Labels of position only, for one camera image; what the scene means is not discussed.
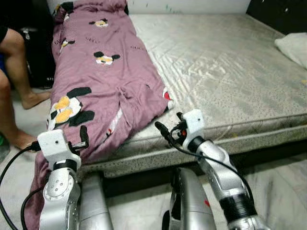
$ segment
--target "black cable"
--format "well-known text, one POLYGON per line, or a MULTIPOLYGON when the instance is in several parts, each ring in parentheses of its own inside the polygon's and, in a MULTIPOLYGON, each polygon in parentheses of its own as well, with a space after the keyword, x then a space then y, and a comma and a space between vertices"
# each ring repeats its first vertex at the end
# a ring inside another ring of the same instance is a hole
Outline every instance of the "black cable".
MULTIPOLYGON (((6 173, 6 171, 8 170, 8 168, 10 167, 10 165, 14 162, 14 160, 16 160, 17 157, 19 157, 21 154, 23 154, 24 152, 26 151, 29 151, 31 150, 31 147, 27 147, 23 150, 21 150, 20 152, 18 152, 10 161, 9 163, 5 166, 1 176, 0 176, 0 186, 1 186, 1 183, 2 183, 2 180, 4 178, 4 175, 6 173)), ((0 209, 1 209, 1 212, 6 220, 6 222, 9 224, 10 228, 13 229, 13 230, 18 230, 16 228, 16 226, 13 224, 13 222, 11 221, 10 217, 8 216, 7 212, 5 211, 5 208, 3 206, 3 203, 1 201, 1 198, 0 198, 0 209)))
POLYGON ((170 131, 170 133, 169 133, 169 142, 171 143, 171 145, 172 145, 174 148, 176 148, 178 151, 183 152, 183 153, 185 153, 185 154, 187 154, 187 155, 191 155, 191 156, 198 157, 198 158, 199 158, 199 157, 200 157, 200 158, 204 158, 204 159, 213 161, 213 162, 215 162, 215 163, 218 163, 218 164, 220 164, 220 165, 222 165, 222 166, 228 168, 230 171, 232 171, 233 173, 235 173, 235 174, 242 180, 243 184, 246 186, 246 188, 247 188, 247 190, 248 190, 248 195, 249 195, 249 198, 250 198, 251 202, 252 202, 253 204, 255 204, 255 202, 254 202, 254 196, 253 196, 253 193, 252 193, 252 191, 251 191, 251 188, 250 188, 248 182, 246 181, 246 179, 245 179, 243 176, 241 176, 236 170, 234 170, 233 168, 229 167, 228 165, 224 164, 224 163, 221 162, 221 161, 218 161, 218 160, 213 159, 213 158, 211 158, 211 157, 206 157, 206 156, 203 156, 203 155, 198 155, 198 154, 195 154, 195 153, 191 153, 191 152, 185 151, 185 150, 182 149, 182 148, 179 148, 179 147, 176 145, 176 142, 175 142, 174 139, 173 139, 173 132, 174 132, 176 129, 178 129, 178 128, 177 128, 177 127, 174 127, 174 128, 170 131))
POLYGON ((29 199, 35 194, 35 193, 38 193, 39 191, 43 190, 44 187, 41 187, 41 188, 38 188, 34 191, 32 191, 25 199, 24 199, 24 202, 23 202, 23 205, 21 206, 21 210, 20 210, 20 219, 21 219, 21 224, 23 226, 23 230, 27 230, 27 225, 25 224, 25 219, 24 219, 24 209, 25 209, 25 206, 27 204, 27 202, 29 201, 29 199))

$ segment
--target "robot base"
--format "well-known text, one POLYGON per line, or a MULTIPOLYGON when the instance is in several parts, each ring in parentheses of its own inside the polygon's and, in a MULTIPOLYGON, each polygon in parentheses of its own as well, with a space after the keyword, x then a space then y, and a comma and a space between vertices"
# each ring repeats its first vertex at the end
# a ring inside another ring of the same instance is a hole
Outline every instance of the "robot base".
POLYGON ((82 181, 79 229, 113 230, 102 179, 98 173, 87 175, 82 181))
POLYGON ((215 230, 206 193, 196 174, 178 168, 172 181, 170 210, 163 216, 162 230, 215 230))

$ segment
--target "white wall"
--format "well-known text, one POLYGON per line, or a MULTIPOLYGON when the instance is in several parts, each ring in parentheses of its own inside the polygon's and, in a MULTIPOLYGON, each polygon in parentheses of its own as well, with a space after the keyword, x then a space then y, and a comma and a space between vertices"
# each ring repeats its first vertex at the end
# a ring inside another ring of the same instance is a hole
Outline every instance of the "white wall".
MULTIPOLYGON (((47 0, 50 11, 65 1, 47 0)), ((128 0, 131 13, 245 13, 250 0, 128 0)))

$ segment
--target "bare foot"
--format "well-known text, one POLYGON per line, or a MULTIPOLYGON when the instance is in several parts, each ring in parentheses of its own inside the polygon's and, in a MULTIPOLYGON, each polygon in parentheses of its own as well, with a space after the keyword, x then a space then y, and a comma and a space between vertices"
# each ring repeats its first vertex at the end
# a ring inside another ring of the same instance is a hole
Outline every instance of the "bare foot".
POLYGON ((13 138, 8 138, 8 141, 15 147, 23 150, 28 147, 33 141, 36 141, 36 138, 26 134, 25 132, 18 130, 17 135, 13 138))
POLYGON ((24 109, 30 109, 37 104, 47 100, 50 97, 50 92, 32 93, 26 98, 22 98, 22 105, 24 109))

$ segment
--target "cartoon print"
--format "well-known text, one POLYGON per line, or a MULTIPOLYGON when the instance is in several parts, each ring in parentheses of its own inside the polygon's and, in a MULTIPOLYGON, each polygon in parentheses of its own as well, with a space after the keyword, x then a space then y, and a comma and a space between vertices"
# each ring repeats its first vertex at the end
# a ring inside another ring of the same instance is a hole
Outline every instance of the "cartoon print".
POLYGON ((69 122, 69 126, 78 126, 93 120, 95 113, 93 111, 81 111, 83 105, 77 98, 77 96, 84 96, 91 92, 92 90, 89 87, 75 88, 53 104, 47 118, 48 131, 66 122, 69 122))
POLYGON ((99 52, 94 53, 94 57, 96 58, 96 62, 98 64, 111 65, 115 59, 119 59, 120 58, 120 55, 115 54, 115 55, 113 55, 111 57, 108 57, 107 55, 104 55, 103 52, 99 51, 99 52))
POLYGON ((53 17, 56 16, 56 14, 57 14, 57 12, 58 12, 60 6, 61 6, 61 5, 58 4, 58 5, 54 8, 54 11, 53 11, 53 13, 52 13, 52 16, 53 16, 53 17))
POLYGON ((119 121, 119 119, 121 118, 122 115, 123 115, 123 111, 121 109, 119 109, 116 116, 112 120, 102 143, 105 143, 105 141, 113 134, 113 132, 114 132, 114 130, 115 130, 117 124, 118 124, 118 121, 119 121))
POLYGON ((169 93, 168 93, 166 87, 163 89, 162 97, 165 98, 165 99, 167 99, 167 100, 169 100, 169 102, 167 103, 167 108, 168 108, 168 109, 174 108, 174 106, 175 106, 175 105, 174 105, 174 101, 173 101, 173 99, 171 99, 171 97, 169 96, 169 93))
POLYGON ((67 11, 64 17, 64 21, 66 21, 67 19, 69 19, 69 15, 73 13, 73 10, 67 11))
POLYGON ((99 20, 97 22, 90 22, 89 24, 90 25, 94 25, 95 24, 95 26, 98 26, 98 27, 107 27, 109 25, 107 23, 107 19, 106 18, 101 19, 101 20, 99 20))
POLYGON ((72 40, 72 41, 67 41, 66 38, 64 38, 63 42, 62 42, 62 45, 61 45, 61 49, 59 50, 59 52, 61 53, 62 52, 62 49, 67 46, 68 44, 74 44, 75 41, 72 40))

